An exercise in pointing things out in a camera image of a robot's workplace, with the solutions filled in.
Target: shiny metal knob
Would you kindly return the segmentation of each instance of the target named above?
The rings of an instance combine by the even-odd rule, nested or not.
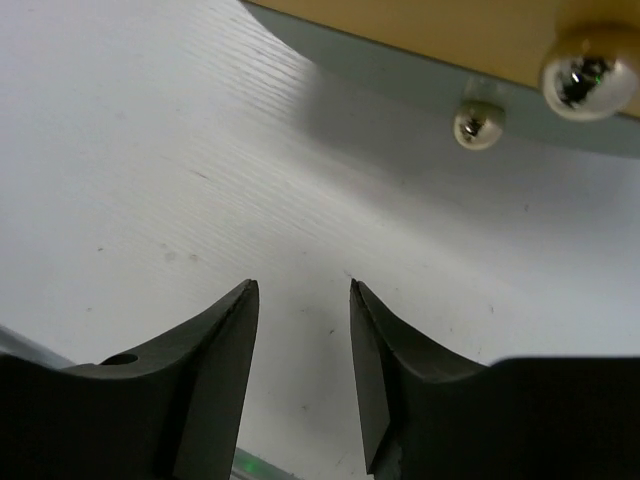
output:
[[[495,105],[468,101],[460,106],[453,120],[453,136],[468,150],[484,150],[502,136],[504,110]]]
[[[624,60],[600,56],[554,58],[541,75],[542,93],[551,109],[577,122],[600,120],[624,109],[639,84]]]

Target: black metal tool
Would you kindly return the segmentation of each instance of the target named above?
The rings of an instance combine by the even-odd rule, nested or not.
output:
[[[258,322],[246,281],[100,365],[0,353],[3,480],[227,480]]]
[[[640,359],[484,367],[351,287],[367,471],[376,480],[640,478]]]

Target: reflective sphere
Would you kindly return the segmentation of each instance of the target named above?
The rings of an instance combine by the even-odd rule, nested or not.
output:
[[[453,136],[469,150],[494,145],[504,131],[504,110],[484,102],[465,102],[453,120]]]
[[[627,106],[639,79],[620,59],[561,57],[542,69],[544,98],[561,117],[587,122],[609,117]]]

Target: wooden panel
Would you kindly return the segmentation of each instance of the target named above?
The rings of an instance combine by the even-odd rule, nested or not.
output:
[[[252,0],[341,31],[537,88],[558,32],[640,28],[636,0]],[[627,113],[640,117],[640,96]]]

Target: white table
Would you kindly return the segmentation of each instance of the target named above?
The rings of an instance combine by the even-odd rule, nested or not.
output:
[[[101,361],[256,278],[239,446],[305,480],[365,478],[351,277],[474,360],[638,353],[640,162],[462,151],[234,0],[1,11],[6,327]]]

